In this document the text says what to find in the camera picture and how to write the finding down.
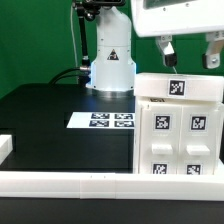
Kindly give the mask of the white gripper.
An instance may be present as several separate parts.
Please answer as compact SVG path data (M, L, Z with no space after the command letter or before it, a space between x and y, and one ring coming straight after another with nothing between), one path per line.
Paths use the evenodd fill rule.
M166 67L177 65L171 35L192 33L207 33L203 67L220 66L224 48L224 31L221 31L224 30L224 0L131 0L131 12L139 37L158 36L156 45Z

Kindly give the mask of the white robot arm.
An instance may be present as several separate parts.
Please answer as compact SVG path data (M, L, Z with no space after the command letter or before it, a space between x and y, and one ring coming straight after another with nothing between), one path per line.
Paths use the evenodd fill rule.
M131 33L154 37L167 67L177 64L175 35L204 33L209 42L203 67L220 66L224 46L224 0L84 0L86 17L97 21L97 57L87 87L104 95L133 90L136 64Z

